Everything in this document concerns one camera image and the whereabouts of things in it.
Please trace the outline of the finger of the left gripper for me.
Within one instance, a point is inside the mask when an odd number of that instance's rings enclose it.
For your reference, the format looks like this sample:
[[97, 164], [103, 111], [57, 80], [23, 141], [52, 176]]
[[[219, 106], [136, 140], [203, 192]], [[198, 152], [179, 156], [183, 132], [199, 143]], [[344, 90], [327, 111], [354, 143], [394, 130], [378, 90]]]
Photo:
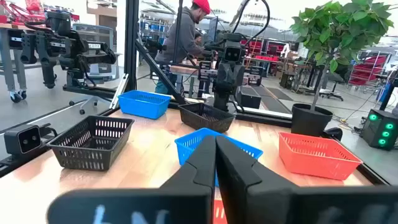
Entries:
[[244, 65], [236, 65], [233, 71], [233, 93], [243, 84], [245, 67]]
[[231, 66], [220, 65], [217, 74], [217, 92], [227, 93], [231, 90]]

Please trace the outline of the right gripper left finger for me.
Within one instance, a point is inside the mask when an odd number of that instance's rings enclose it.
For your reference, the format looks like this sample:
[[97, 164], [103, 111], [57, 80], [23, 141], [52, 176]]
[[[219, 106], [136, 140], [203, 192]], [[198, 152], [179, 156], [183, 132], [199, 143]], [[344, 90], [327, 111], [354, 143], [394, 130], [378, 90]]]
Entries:
[[58, 196], [49, 224], [212, 224], [216, 141], [207, 136], [165, 183], [153, 189], [81, 189]]

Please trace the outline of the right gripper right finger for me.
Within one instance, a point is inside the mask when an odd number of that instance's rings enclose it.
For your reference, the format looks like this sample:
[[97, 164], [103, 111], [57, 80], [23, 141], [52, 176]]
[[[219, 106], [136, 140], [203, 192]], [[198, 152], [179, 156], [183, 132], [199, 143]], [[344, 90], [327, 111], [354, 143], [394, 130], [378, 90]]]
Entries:
[[223, 136], [216, 147], [229, 224], [398, 224], [398, 187], [299, 187]]

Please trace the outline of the orange plastic basket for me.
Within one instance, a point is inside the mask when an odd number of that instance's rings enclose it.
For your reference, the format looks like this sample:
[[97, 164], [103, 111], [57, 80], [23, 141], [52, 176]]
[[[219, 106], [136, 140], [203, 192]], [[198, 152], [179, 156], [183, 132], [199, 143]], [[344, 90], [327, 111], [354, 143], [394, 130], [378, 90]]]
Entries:
[[214, 200], [213, 224], [228, 224], [222, 200]]
[[289, 172], [346, 180], [363, 162], [338, 141], [279, 133], [279, 156]]

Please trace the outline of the black plastic basket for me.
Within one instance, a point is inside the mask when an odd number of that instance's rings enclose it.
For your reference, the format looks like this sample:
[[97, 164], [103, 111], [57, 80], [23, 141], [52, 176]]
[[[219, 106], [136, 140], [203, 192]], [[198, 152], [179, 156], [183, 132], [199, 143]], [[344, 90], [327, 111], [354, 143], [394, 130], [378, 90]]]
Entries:
[[47, 145], [61, 167], [108, 170], [126, 145], [133, 119], [87, 116]]
[[219, 133], [225, 133], [235, 119], [235, 115], [204, 103], [179, 105], [178, 108], [182, 122], [196, 130], [208, 128]]

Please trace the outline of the blue plastic basket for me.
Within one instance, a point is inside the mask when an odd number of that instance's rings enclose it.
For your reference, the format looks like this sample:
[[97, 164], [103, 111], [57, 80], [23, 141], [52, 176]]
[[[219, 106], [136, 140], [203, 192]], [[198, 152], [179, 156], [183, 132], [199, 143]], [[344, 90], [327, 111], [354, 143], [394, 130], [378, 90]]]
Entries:
[[131, 90], [118, 96], [123, 113], [150, 119], [160, 118], [167, 110], [171, 97], [140, 90]]
[[181, 166], [184, 165], [185, 161], [190, 157], [197, 146], [201, 144], [202, 140], [204, 140], [206, 136], [223, 136], [255, 159], [259, 159], [263, 154], [262, 150], [231, 138], [225, 134], [218, 133], [208, 128], [201, 128], [175, 140], [178, 160]]

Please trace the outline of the red bin shelf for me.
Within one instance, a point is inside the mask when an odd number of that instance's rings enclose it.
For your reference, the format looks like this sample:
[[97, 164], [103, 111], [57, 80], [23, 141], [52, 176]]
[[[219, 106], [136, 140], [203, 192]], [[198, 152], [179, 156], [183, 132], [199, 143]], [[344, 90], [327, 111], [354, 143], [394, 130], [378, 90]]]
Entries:
[[283, 48], [283, 44], [275, 41], [255, 39], [246, 46], [246, 58], [248, 60], [277, 62]]

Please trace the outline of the black floor mat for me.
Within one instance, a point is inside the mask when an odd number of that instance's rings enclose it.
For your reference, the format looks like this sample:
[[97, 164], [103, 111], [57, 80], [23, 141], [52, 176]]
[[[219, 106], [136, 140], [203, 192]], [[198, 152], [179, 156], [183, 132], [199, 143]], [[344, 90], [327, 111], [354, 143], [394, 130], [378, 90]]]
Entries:
[[282, 100], [292, 101], [292, 99], [277, 88], [264, 86], [243, 86], [242, 103], [248, 108], [269, 110], [278, 113], [291, 114], [291, 109], [282, 103]]

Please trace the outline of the black office chair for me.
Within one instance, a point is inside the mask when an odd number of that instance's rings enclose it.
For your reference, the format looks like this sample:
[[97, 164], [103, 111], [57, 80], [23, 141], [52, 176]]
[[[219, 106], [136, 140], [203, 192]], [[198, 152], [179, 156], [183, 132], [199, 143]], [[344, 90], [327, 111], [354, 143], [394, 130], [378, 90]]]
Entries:
[[343, 78], [337, 73], [327, 73], [325, 78], [327, 80], [333, 81], [333, 88], [331, 90], [327, 88], [321, 88], [319, 95], [322, 98], [327, 97], [329, 99], [331, 97], [334, 97], [340, 99], [341, 101], [344, 101], [343, 97], [335, 92], [337, 84], [344, 82]]

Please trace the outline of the green artificial plant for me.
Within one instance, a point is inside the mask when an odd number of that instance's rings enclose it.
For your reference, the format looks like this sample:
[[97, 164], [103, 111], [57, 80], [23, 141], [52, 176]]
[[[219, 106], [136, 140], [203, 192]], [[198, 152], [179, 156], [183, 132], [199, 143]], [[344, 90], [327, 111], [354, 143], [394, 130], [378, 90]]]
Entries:
[[329, 1], [299, 12], [290, 29], [308, 49], [308, 58], [321, 68], [320, 80], [324, 80], [327, 73], [354, 60], [360, 50], [379, 43], [394, 26], [389, 8], [373, 0], [351, 0], [345, 5]]

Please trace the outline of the red bin rack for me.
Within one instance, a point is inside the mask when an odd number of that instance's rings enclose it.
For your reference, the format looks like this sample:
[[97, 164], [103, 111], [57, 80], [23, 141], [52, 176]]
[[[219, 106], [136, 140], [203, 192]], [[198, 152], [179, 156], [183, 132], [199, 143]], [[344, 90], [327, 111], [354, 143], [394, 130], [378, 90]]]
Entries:
[[373, 54], [366, 57], [360, 64], [353, 66], [348, 83], [354, 86], [374, 85], [383, 74], [387, 58], [386, 54]]

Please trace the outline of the red metal rack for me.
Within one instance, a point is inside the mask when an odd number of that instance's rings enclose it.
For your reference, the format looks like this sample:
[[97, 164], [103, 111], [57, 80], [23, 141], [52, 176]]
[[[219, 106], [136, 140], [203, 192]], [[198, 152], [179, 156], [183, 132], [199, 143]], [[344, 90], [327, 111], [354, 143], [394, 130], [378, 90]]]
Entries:
[[0, 24], [23, 25], [25, 22], [38, 22], [45, 19], [46, 12], [66, 12], [73, 22], [80, 16], [73, 9], [41, 3], [41, 0], [23, 0], [25, 7], [16, 4], [16, 0], [0, 0]]

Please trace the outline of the grey wheeled workbench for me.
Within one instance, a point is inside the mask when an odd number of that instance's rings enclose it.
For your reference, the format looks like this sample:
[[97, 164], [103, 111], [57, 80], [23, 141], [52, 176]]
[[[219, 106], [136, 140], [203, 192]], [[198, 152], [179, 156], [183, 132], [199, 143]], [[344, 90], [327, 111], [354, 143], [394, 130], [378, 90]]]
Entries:
[[26, 99], [27, 84], [21, 37], [27, 29], [23, 26], [0, 23], [0, 75], [4, 76], [10, 99], [14, 103]]

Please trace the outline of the black aluminium table frame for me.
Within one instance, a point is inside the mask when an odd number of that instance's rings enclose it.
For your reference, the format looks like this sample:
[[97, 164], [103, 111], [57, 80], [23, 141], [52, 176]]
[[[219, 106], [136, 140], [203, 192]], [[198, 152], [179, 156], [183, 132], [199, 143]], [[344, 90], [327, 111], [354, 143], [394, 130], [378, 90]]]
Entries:
[[[155, 64], [155, 60], [153, 60], [149, 53], [147, 53], [146, 48], [139, 43], [139, 39], [137, 36], [138, 31], [138, 0], [127, 0], [126, 3], [126, 12], [132, 10], [130, 14], [127, 14], [126, 17], [126, 38], [127, 43], [125, 44], [126, 54], [125, 63], [130, 62], [130, 64], [126, 65], [127, 67], [124, 69], [124, 73], [129, 74], [129, 80], [126, 86], [125, 91], [127, 90], [136, 90], [137, 88], [137, 80], [136, 80], [136, 59], [137, 59], [137, 51], [143, 54], [144, 59], [149, 64], [150, 68], [155, 71], [155, 73], [160, 77], [161, 81], [165, 82], [168, 90], [172, 91], [172, 96], [175, 98], [171, 102], [171, 109], [177, 109], [177, 104], [182, 105], [188, 103], [187, 100], [184, 100], [179, 93], [177, 93], [176, 89], [171, 86], [171, 82], [166, 79], [166, 76], [163, 72], [161, 72], [159, 66]], [[73, 89], [72, 87], [67, 87], [65, 90], [77, 91], [77, 93], [85, 93], [87, 95], [101, 96], [105, 98], [113, 97], [116, 90], [106, 89], [96, 87], [92, 90], [84, 90]], [[273, 126], [280, 126], [285, 128], [292, 127], [292, 118], [288, 118], [287, 116], [270, 114], [266, 112], [252, 112], [252, 111], [244, 111], [244, 108], [240, 106], [242, 109], [236, 109], [236, 119], [241, 121], [250, 121], [254, 123], [262, 123], [269, 124]], [[9, 156], [6, 159], [0, 161], [0, 178], [5, 175], [10, 174], [12, 171], [20, 168], [24, 164], [34, 160], [39, 157], [44, 151], [48, 151], [49, 148], [44, 146], [44, 143], [41, 144], [39, 149], [35, 149], [33, 154], [30, 156]], [[367, 164], [359, 165], [357, 170], [366, 178], [370, 183], [374, 185], [391, 185], [386, 179], [382, 178], [376, 171], [371, 169]]]

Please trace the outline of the silver aluminium bracket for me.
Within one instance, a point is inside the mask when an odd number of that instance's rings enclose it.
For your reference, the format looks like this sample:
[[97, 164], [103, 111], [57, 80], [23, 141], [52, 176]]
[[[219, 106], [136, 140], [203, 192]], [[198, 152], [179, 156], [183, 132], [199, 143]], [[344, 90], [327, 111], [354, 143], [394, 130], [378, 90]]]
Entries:
[[112, 99], [112, 101], [111, 101], [111, 103], [109, 105], [110, 109], [115, 109], [116, 107], [119, 106], [119, 95], [124, 93], [124, 91], [126, 89], [126, 86], [127, 86], [127, 83], [128, 83], [128, 80], [129, 80], [129, 74], [126, 73], [126, 74], [123, 75], [123, 77], [121, 78], [121, 80], [119, 82], [119, 85], [118, 85], [118, 87], [117, 87], [117, 89], [115, 91], [113, 99]]

